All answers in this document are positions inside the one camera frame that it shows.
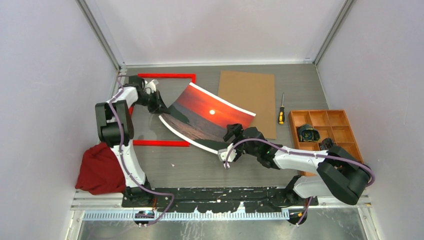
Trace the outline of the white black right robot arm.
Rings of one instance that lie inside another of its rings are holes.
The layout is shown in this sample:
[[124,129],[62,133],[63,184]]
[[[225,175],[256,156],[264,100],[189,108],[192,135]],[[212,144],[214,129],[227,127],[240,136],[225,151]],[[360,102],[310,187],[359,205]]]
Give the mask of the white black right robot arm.
[[256,127],[243,129],[241,124],[228,125],[223,139],[233,139],[227,148],[217,152],[226,169],[247,154],[268,169],[312,173],[312,176],[294,176],[282,190],[282,197],[291,205],[329,195],[344,204],[356,205],[365,188],[376,180],[370,167],[338,145],[318,151],[294,149],[272,143]]

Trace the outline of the red picture frame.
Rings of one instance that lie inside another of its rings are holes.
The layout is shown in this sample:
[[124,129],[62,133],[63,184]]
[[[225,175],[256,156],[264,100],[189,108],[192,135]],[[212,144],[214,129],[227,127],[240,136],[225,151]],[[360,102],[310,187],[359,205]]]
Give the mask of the red picture frame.
[[[197,76],[194,73],[138,73],[128,77],[128,84],[136,83],[139,79],[189,79],[195,84]],[[189,147],[185,140],[133,140],[134,146],[150,147]]]

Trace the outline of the sunset photo print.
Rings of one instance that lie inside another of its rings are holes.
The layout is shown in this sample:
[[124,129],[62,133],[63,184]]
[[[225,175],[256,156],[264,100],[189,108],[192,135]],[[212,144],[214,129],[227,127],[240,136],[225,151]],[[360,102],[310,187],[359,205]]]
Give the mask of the sunset photo print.
[[230,145],[224,140],[227,126],[247,128],[255,116],[191,82],[158,118],[177,137],[217,155]]

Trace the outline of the brown fibreboard backing board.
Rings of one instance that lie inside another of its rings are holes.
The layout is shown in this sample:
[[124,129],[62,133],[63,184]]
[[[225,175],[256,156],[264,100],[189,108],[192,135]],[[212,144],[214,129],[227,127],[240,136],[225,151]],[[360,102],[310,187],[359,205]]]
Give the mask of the brown fibreboard backing board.
[[222,70],[218,96],[255,113],[251,122],[265,138],[277,139],[275,76],[267,73]]

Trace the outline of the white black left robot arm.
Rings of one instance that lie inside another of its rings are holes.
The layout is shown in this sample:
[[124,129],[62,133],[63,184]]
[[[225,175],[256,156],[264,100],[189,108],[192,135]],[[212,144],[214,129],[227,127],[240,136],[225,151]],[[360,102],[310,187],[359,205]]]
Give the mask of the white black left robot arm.
[[117,82],[119,88],[111,99],[95,105],[99,140],[115,154],[124,176],[123,203],[148,207],[154,199],[149,180],[142,170],[134,150],[134,125],[130,107],[147,107],[151,114],[167,113],[158,80],[128,76],[128,83]]

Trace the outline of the black yellow screwdriver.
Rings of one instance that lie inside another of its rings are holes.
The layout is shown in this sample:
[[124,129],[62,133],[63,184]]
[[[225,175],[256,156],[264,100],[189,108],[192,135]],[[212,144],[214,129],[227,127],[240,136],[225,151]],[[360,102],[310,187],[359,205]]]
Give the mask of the black yellow screwdriver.
[[279,114],[278,114],[278,124],[279,125],[283,125],[286,121],[284,98],[285,98],[285,93],[283,92],[282,96],[281,96],[281,106],[279,108]]

